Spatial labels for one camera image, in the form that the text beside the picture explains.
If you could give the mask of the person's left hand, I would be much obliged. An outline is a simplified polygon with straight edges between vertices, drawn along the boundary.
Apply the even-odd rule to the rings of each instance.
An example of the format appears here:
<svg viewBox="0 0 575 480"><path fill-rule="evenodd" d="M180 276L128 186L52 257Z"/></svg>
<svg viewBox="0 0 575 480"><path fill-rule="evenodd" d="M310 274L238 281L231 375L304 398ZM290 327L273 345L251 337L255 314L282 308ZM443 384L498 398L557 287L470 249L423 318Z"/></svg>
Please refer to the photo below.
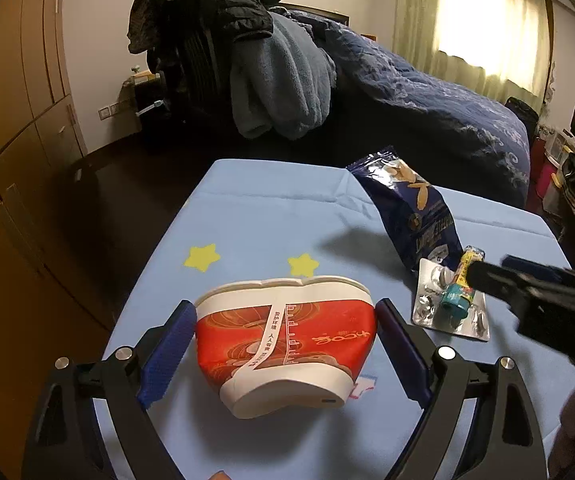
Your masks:
<svg viewBox="0 0 575 480"><path fill-rule="evenodd" d="M210 477L210 480L231 480L231 478L225 473L225 471L217 471L216 474L213 474Z"/></svg>

